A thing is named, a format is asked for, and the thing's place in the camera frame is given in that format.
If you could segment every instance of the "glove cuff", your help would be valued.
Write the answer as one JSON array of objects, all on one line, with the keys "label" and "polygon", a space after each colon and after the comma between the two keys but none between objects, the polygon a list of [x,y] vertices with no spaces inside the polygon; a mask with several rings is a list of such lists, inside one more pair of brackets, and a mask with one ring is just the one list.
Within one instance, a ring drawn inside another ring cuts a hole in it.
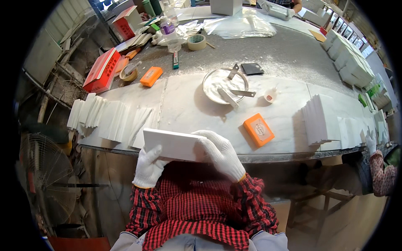
[{"label": "glove cuff", "polygon": [[228,175],[230,176],[233,182],[239,182],[242,179],[244,179],[246,175],[246,170],[244,169],[243,165],[239,163],[233,169],[230,170],[230,173],[228,173]]},{"label": "glove cuff", "polygon": [[157,181],[143,180],[135,176],[134,180],[131,183],[138,188],[148,189],[148,188],[154,188],[156,186],[156,182]]}]

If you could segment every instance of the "masking tape roll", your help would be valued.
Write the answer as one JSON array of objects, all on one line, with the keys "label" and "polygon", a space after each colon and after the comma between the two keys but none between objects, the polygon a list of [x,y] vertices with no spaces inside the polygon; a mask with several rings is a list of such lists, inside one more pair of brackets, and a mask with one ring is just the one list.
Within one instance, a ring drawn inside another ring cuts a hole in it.
[{"label": "masking tape roll", "polygon": [[189,49],[192,51],[199,51],[204,49],[207,46],[207,40],[205,39],[204,35],[195,34],[189,37],[187,44]]}]

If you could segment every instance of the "hand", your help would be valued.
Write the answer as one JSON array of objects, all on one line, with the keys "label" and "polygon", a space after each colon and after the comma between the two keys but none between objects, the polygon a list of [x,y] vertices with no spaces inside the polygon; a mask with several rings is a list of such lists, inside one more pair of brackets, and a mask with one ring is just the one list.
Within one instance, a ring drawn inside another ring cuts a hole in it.
[{"label": "hand", "polygon": [[377,150],[376,141],[377,140],[375,139],[375,132],[371,131],[371,133],[370,133],[370,128],[368,128],[367,135],[366,135],[366,146],[370,153],[370,156],[372,156],[375,153],[375,151]]},{"label": "hand", "polygon": [[385,145],[386,143],[388,143],[388,134],[386,131],[382,132],[382,143]]},{"label": "hand", "polygon": [[295,15],[295,11],[293,9],[287,10],[287,16],[285,17],[285,21],[289,21]]},{"label": "hand", "polygon": [[199,139],[198,142],[203,146],[219,172],[226,175],[232,182],[241,181],[245,177],[246,170],[237,158],[229,140],[207,130],[199,130],[192,134],[206,137],[206,139]]},{"label": "hand", "polygon": [[139,151],[137,168],[133,185],[139,188],[154,188],[161,176],[163,169],[170,161],[157,159],[162,152],[162,146],[157,146],[145,152],[144,148]]}]

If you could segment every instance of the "orange box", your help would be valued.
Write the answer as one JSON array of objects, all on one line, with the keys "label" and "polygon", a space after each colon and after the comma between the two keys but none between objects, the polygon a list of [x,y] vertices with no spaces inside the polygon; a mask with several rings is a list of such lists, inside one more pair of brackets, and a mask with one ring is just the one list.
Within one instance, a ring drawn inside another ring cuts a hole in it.
[{"label": "orange box", "polygon": [[110,89],[120,54],[116,48],[111,48],[99,56],[82,88],[87,92],[101,93]]},{"label": "orange box", "polygon": [[119,31],[124,40],[135,37],[134,31],[143,27],[139,23],[142,22],[141,16],[138,14],[137,6],[131,6],[123,10],[112,22]]},{"label": "orange box", "polygon": [[151,87],[154,85],[155,81],[162,75],[163,71],[160,67],[152,66],[145,75],[141,78],[141,84]]},{"label": "orange box", "polygon": [[247,119],[243,123],[243,126],[258,147],[267,144],[271,139],[275,138],[275,135],[259,113]]}]

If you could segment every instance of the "table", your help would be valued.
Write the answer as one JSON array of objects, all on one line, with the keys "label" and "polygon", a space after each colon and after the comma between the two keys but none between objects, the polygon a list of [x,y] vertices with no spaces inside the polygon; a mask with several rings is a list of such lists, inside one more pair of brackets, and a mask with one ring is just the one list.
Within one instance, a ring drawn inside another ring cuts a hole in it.
[{"label": "table", "polygon": [[[192,10],[186,13],[187,18],[206,16],[203,7],[184,9],[187,12],[188,9],[194,9],[193,14]],[[278,33],[271,38],[224,40],[209,35],[207,40],[216,49],[206,47],[201,51],[190,51],[184,45],[179,52],[178,70],[172,69],[172,55],[165,47],[148,44],[132,61],[138,58],[143,62],[139,76],[151,66],[162,67],[164,73],[158,83],[146,90],[138,84],[139,77],[131,85],[116,89],[120,80],[115,80],[113,90],[101,96],[108,100],[129,102],[132,106],[150,105],[158,116],[154,128],[184,133],[199,129],[215,131],[232,142],[243,163],[297,161],[358,151],[358,148],[340,150],[340,146],[334,142],[318,148],[306,144],[306,129],[300,108],[314,94],[325,94],[340,104],[349,104],[346,108],[339,108],[339,116],[361,117],[371,116],[371,113],[357,101],[359,90],[342,83],[333,61],[322,49],[320,42],[311,34],[273,25]],[[233,111],[229,105],[218,105],[205,99],[200,84],[208,71],[231,67],[235,63],[251,62],[259,63],[265,75],[248,77],[250,88],[257,91],[257,95],[242,100],[239,111]],[[275,103],[268,106],[261,100],[261,93],[276,83],[279,83],[278,88],[283,93]],[[242,128],[242,122],[257,112],[266,118],[276,135],[270,143],[259,149],[253,146]],[[138,153],[138,149],[128,149],[124,143],[118,144],[97,137],[96,130],[78,143],[114,153]]]}]

